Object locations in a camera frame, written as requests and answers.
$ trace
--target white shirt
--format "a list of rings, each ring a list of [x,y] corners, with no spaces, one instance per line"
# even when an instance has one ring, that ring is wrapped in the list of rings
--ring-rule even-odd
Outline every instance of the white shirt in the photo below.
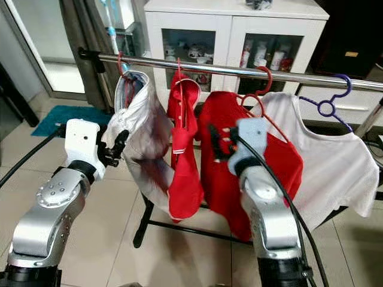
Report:
[[[262,102],[267,115],[303,158],[302,184],[293,202],[309,229],[319,226],[339,206],[349,206],[359,215],[369,216],[379,169],[363,141],[353,133],[325,136],[309,131],[303,124],[297,96],[268,93]],[[268,125],[269,132],[282,139]]]

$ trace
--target black rack leg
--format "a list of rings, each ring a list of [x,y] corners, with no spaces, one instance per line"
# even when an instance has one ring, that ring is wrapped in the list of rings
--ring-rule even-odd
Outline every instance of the black rack leg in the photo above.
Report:
[[[154,207],[153,202],[151,202],[148,198],[146,198],[146,196],[142,195],[142,197],[144,198],[144,202],[145,202],[145,212],[141,218],[141,222],[139,223],[139,227],[136,231],[136,234],[134,235],[133,246],[135,248],[141,247],[142,241],[145,236],[146,228],[148,227],[150,216]]]

